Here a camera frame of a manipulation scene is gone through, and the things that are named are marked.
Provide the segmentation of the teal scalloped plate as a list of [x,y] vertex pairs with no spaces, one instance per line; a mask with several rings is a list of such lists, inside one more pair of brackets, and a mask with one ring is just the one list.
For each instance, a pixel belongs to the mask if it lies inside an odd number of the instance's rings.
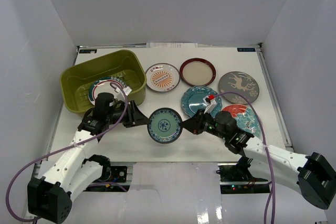
[[198,109],[206,109],[207,103],[204,101],[205,97],[216,94],[215,90],[205,86],[191,87],[184,92],[181,98],[182,110],[191,118]]

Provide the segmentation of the blue floral green plate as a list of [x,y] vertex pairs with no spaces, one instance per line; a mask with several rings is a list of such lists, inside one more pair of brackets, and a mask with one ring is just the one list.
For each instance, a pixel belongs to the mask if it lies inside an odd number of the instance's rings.
[[160,108],[149,117],[147,125],[149,136],[157,143],[170,144],[175,142],[182,134],[181,116],[173,109]]

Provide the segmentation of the white plate red green rim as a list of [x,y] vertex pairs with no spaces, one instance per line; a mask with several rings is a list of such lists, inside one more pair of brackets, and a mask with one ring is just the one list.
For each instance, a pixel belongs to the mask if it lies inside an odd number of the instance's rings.
[[95,81],[88,90],[88,99],[92,105],[95,105],[95,101],[100,93],[110,93],[115,95],[115,88],[125,88],[126,83],[118,77],[104,77]]

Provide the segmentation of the red teal crane plate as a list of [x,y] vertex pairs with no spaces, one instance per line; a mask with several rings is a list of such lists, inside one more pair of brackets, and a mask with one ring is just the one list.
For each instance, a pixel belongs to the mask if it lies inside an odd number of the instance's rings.
[[258,119],[250,107],[242,104],[232,104],[222,110],[231,114],[240,129],[261,138],[262,134]]

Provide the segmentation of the white orange sunburst plate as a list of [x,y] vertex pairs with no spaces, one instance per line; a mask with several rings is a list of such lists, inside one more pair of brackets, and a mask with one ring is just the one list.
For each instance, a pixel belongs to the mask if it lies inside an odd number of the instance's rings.
[[180,84],[180,73],[175,66],[169,63],[156,63],[146,72],[146,86],[153,92],[166,93]]

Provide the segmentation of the grey deer plate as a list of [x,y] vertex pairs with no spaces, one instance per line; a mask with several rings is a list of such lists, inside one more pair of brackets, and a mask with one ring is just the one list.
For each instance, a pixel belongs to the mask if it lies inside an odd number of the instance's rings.
[[231,71],[224,74],[218,83],[220,93],[230,103],[248,104],[255,102],[260,93],[257,81],[249,74]]

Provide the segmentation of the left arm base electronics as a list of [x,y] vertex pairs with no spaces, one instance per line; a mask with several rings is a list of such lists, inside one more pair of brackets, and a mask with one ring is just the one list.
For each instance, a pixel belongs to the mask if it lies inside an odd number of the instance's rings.
[[100,193],[126,193],[130,188],[130,179],[127,166],[111,166],[106,174],[95,180],[85,191]]

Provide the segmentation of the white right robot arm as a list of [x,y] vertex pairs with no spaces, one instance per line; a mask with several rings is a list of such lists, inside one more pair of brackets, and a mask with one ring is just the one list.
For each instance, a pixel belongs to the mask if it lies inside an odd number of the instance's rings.
[[220,111],[212,117],[199,109],[180,125],[195,135],[206,132],[221,138],[232,153],[241,155],[242,160],[249,160],[237,168],[241,180],[267,179],[298,192],[317,208],[327,210],[330,207],[335,197],[335,170],[323,155],[316,152],[298,154],[266,145],[258,137],[240,129],[227,111]]

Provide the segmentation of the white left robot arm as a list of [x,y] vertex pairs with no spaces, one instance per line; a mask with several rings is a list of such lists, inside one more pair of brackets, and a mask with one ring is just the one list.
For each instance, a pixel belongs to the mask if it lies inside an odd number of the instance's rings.
[[82,191],[96,180],[104,182],[110,178],[110,159],[90,155],[105,132],[119,123],[129,128],[149,122],[133,100],[114,102],[112,94],[99,94],[95,106],[84,114],[69,149],[41,178],[32,178],[28,183],[28,212],[53,223],[63,223]]

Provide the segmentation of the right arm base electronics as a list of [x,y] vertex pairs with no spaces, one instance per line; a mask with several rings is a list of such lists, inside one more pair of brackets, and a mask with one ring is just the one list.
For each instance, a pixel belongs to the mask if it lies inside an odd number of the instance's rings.
[[218,163],[216,174],[220,178],[222,195],[270,193],[270,182],[250,173],[251,162],[251,158],[241,157],[237,162]]

